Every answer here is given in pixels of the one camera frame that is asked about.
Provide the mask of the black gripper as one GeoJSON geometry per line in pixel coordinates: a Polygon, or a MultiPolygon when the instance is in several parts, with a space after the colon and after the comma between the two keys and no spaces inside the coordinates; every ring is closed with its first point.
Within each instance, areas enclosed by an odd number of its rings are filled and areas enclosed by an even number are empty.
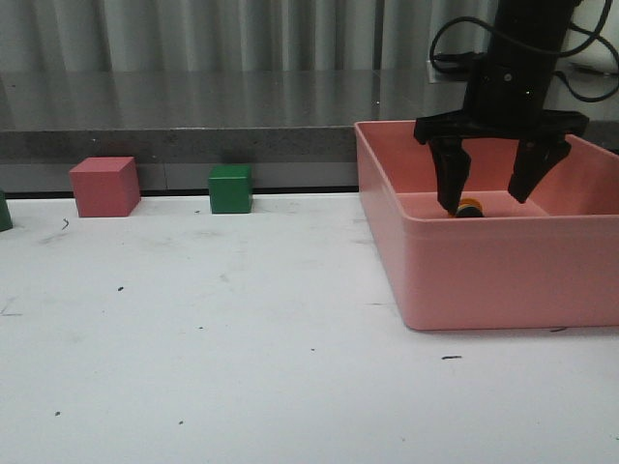
{"type": "MultiPolygon", "coordinates": [[[[545,109],[556,61],[530,54],[502,63],[484,54],[472,62],[462,108],[419,118],[414,137],[429,143],[434,163],[437,200],[455,215],[470,172],[466,138],[524,139],[581,135],[589,119],[574,110],[545,109]]],[[[508,193],[525,203],[545,175],[571,151],[565,139],[520,140],[508,193]]]]}

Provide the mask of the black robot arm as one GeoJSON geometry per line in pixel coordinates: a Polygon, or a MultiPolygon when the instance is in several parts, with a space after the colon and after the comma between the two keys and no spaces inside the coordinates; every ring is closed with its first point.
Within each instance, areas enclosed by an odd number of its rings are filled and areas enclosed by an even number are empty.
{"type": "Polygon", "coordinates": [[[571,151],[588,119],[546,110],[545,97],[571,23],[575,1],[502,1],[486,52],[472,60],[461,109],[416,121],[414,137],[431,150],[437,199],[455,214],[469,176],[465,139],[517,141],[508,192],[523,203],[571,151]]]}

